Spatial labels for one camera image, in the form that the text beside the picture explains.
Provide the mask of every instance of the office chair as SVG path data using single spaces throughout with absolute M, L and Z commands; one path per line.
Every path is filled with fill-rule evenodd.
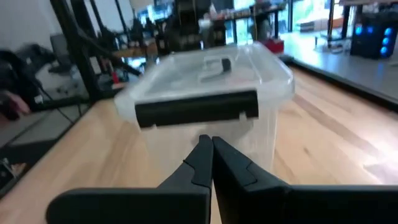
M 68 76 L 71 78 L 69 83 L 56 89 L 58 93 L 64 93 L 68 95 L 70 90 L 77 89 L 79 86 L 78 81 L 74 80 L 72 77 L 76 72 L 76 66 L 69 55 L 67 40 L 63 34 L 51 36 L 50 41 L 58 65 L 50 68 L 49 72 L 58 74 L 61 77 Z

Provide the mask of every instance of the plastic box lid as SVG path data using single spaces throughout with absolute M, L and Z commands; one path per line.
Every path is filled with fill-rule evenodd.
M 137 122 L 136 105 L 255 90 L 259 106 L 294 94 L 289 68 L 262 44 L 228 45 L 163 58 L 115 97 L 119 114 Z

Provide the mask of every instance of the computer tower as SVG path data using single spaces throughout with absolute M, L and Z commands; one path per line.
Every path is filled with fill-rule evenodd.
M 351 55 L 364 58 L 389 58 L 394 53 L 398 31 L 398 13 L 363 14 L 354 28 Z

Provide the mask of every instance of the clear plastic storage box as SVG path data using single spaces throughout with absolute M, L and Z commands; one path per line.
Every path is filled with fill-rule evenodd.
M 293 94 L 292 72 L 254 43 L 170 55 L 115 102 L 166 172 L 181 164 L 201 134 L 222 137 L 269 170 L 277 110 Z

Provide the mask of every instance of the red object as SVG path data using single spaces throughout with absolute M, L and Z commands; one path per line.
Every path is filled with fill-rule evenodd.
M 279 54 L 284 52 L 285 43 L 283 40 L 280 39 L 268 39 L 261 41 L 272 53 Z
M 119 77 L 118 77 L 118 74 L 116 74 L 116 72 L 111 72 L 112 73 L 112 79 L 113 79 L 113 83 L 114 84 L 118 84 L 120 81 L 119 81 Z

